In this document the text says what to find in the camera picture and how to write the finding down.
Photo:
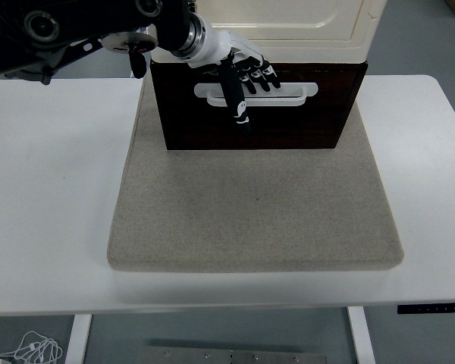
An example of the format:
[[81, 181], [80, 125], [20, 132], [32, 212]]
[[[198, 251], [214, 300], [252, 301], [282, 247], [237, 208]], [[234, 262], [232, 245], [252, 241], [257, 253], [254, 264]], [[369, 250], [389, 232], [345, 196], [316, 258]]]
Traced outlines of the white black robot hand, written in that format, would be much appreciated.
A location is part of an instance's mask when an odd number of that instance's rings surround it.
[[204, 25], [182, 59], [202, 73], [215, 74], [227, 109], [243, 133], [251, 132], [243, 87], [252, 94], [256, 85], [268, 92], [281, 87], [272, 65], [250, 41], [226, 30]]

